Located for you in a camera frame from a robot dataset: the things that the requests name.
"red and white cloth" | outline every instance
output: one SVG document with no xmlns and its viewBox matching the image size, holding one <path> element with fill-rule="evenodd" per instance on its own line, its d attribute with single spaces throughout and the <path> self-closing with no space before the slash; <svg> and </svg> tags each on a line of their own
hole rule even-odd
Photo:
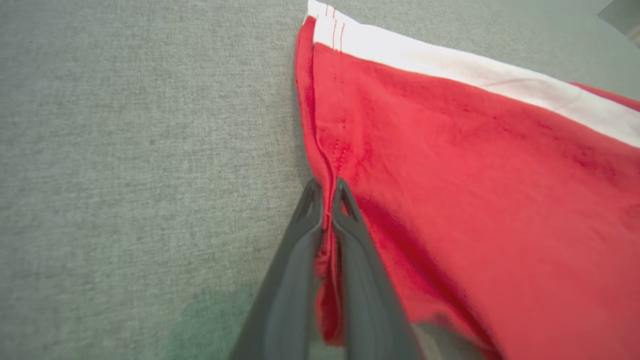
<svg viewBox="0 0 640 360">
<path fill-rule="evenodd" d="M 325 189 L 327 342 L 343 341 L 328 226 L 343 177 L 412 322 L 488 357 L 640 358 L 640 103 L 313 0 L 295 67 Z"/>
</svg>

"gray fabric background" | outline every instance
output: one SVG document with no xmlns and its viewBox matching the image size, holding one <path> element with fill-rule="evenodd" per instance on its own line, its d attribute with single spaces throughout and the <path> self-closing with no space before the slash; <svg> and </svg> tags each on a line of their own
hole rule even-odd
<svg viewBox="0 0 640 360">
<path fill-rule="evenodd" d="M 601 0 L 336 0 L 640 99 Z M 306 162 L 304 0 L 0 0 L 0 359 L 221 359 Z M 339 350 L 312 344 L 317 358 Z"/>
</svg>

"white trim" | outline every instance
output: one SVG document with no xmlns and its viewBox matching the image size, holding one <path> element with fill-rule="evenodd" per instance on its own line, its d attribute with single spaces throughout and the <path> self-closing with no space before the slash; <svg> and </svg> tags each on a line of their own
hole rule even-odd
<svg viewBox="0 0 640 360">
<path fill-rule="evenodd" d="M 317 18 L 314 44 L 539 106 L 640 148 L 640 113 L 626 106 L 535 71 L 359 24 L 333 10 L 309 0 L 307 15 Z"/>
</svg>

